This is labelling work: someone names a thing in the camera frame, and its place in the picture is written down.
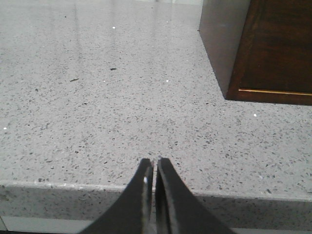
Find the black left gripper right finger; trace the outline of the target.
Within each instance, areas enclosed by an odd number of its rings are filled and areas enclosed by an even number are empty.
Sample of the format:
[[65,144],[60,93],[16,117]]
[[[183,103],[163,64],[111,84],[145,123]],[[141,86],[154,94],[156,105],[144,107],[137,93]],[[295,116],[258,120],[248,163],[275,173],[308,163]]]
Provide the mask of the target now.
[[158,234],[233,234],[183,183],[168,158],[157,163],[156,229]]

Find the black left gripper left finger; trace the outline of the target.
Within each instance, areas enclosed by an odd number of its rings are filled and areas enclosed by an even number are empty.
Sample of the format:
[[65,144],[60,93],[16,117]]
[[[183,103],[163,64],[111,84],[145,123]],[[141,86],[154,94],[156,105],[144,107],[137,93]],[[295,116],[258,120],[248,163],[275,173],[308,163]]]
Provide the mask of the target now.
[[142,159],[120,197],[82,234],[147,234],[150,231],[153,164]]

